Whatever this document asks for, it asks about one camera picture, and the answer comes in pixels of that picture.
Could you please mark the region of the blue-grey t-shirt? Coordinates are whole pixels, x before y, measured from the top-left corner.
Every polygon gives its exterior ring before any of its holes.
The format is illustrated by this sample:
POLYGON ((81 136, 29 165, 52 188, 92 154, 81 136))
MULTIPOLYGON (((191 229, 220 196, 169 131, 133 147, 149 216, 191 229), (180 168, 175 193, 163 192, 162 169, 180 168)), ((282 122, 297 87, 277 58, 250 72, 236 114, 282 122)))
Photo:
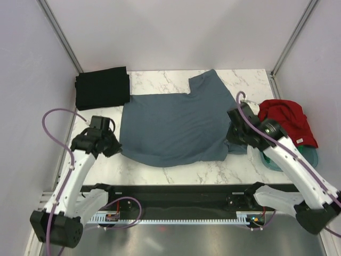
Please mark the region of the blue-grey t-shirt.
POLYGON ((236 101, 215 70, 189 78, 190 93, 133 95, 123 107, 122 154, 154 167, 224 161, 246 146, 226 139, 236 101))

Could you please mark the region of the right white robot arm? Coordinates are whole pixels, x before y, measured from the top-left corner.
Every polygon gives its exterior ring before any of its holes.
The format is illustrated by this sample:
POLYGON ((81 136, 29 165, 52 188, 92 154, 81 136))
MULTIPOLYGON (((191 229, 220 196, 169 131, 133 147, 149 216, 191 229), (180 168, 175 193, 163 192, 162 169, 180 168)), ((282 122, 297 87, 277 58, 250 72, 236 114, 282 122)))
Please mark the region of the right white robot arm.
POLYGON ((310 234, 325 229, 340 214, 340 191, 318 174, 278 122, 260 121, 245 102, 229 110, 228 116, 227 140, 263 152, 297 188, 296 192, 285 192, 256 182, 246 190, 245 206, 250 210, 270 207, 288 214, 310 234))

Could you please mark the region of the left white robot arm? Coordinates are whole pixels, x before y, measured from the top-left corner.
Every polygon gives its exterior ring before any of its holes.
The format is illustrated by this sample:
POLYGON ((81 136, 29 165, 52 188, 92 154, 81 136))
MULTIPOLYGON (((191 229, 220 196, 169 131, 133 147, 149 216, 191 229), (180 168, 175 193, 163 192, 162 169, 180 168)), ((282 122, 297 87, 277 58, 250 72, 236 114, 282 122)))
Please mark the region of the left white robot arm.
POLYGON ((116 206, 116 195, 106 191, 104 185, 96 185, 85 199, 78 201, 84 180, 98 156, 111 157, 121 152, 114 131, 111 118, 92 116, 89 127, 73 138, 69 148, 69 169, 61 176, 43 209, 33 211, 30 216, 40 242, 74 248, 96 211, 101 207, 111 210, 116 206))

